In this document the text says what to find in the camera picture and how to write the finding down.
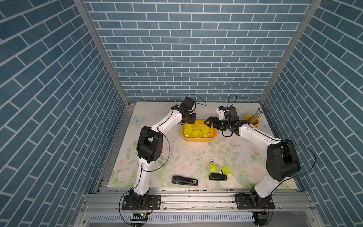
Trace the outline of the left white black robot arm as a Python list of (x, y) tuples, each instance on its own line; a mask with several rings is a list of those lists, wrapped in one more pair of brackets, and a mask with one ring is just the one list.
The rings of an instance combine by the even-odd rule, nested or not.
[(185, 97), (179, 105), (171, 107), (171, 111), (155, 125), (144, 126), (141, 129), (136, 150), (138, 152), (139, 165), (135, 185), (131, 188), (129, 195), (134, 200), (142, 203), (147, 199), (152, 169), (163, 151), (163, 139), (174, 126), (178, 124), (194, 124), (196, 101)]

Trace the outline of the small black stapler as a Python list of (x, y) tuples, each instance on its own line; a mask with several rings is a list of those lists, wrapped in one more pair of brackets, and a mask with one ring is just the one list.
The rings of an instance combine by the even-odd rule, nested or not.
[(227, 175), (220, 173), (210, 173), (209, 180), (211, 181), (226, 181), (228, 179)]

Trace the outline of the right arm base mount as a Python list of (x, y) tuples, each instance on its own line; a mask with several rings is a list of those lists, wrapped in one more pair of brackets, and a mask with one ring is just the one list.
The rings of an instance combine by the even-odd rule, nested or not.
[(275, 209), (272, 196), (261, 198), (257, 194), (239, 193), (235, 195), (237, 209), (239, 210), (264, 210)]

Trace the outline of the yellow plastic storage box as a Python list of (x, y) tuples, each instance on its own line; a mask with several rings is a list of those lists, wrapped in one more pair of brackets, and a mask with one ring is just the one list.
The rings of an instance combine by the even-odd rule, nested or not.
[(184, 124), (181, 134), (187, 142), (211, 142), (217, 135), (215, 128), (209, 128), (204, 120), (196, 120), (195, 124)]

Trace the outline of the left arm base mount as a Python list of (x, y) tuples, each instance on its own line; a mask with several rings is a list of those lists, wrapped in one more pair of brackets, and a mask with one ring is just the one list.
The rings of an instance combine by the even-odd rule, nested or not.
[(122, 202), (123, 211), (139, 211), (139, 210), (160, 210), (161, 195), (147, 195), (147, 197), (138, 197), (126, 195)]

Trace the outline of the yellow shuttlecock small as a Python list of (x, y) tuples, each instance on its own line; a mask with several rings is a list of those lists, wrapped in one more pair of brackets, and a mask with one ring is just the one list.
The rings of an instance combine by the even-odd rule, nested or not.
[(199, 130), (203, 137), (208, 137), (210, 134), (210, 128), (207, 127), (205, 124), (199, 124)]

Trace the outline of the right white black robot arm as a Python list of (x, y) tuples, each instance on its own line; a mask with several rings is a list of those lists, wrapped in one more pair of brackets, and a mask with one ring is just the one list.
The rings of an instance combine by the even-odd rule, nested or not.
[(220, 106), (217, 110), (218, 117), (209, 117), (204, 124), (225, 132), (229, 130), (245, 138), (267, 153), (266, 174), (262, 180), (250, 190), (250, 201), (257, 203), (266, 200), (285, 181), (295, 177), (301, 170), (296, 143), (289, 139), (278, 139), (258, 130), (247, 120), (239, 119), (236, 108), (233, 106)]

